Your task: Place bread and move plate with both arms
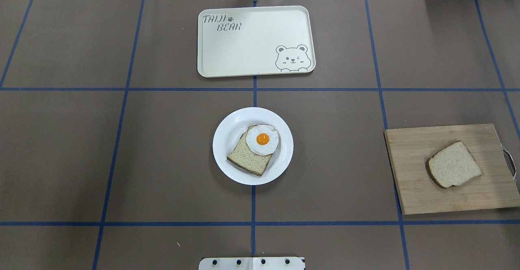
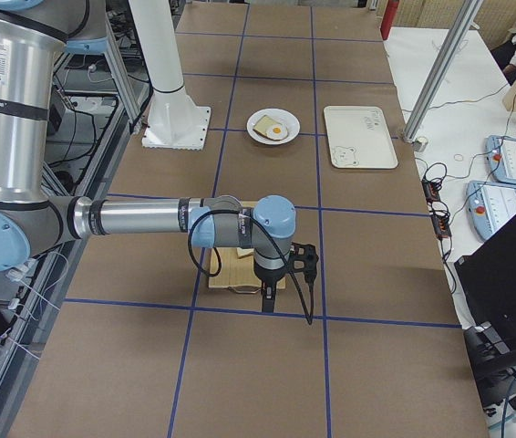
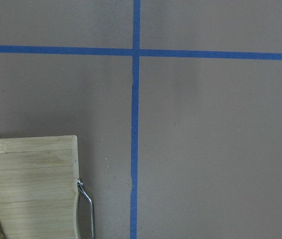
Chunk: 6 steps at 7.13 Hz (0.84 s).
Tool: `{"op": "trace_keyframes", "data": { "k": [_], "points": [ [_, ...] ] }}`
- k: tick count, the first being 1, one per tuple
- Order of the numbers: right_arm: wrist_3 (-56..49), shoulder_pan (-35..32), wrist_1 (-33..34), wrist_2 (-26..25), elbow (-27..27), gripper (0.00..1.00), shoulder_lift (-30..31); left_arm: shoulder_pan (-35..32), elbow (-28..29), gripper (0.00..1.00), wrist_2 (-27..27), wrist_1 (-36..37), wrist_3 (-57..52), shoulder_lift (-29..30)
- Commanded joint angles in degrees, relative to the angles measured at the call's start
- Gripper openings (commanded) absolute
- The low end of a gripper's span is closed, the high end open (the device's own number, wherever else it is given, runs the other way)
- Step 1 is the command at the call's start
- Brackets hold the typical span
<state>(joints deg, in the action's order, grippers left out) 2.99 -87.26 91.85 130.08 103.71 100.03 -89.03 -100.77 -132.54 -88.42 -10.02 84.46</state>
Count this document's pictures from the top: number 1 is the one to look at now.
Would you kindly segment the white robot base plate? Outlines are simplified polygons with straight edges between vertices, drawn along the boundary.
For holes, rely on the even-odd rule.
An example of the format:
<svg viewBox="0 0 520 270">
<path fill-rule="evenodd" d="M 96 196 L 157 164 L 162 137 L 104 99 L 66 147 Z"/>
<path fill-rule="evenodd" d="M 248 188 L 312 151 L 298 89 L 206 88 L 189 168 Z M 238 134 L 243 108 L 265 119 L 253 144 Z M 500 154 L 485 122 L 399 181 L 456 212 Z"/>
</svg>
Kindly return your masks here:
<svg viewBox="0 0 520 270">
<path fill-rule="evenodd" d="M 304 257 L 208 257 L 199 270 L 305 270 Z"/>
</svg>

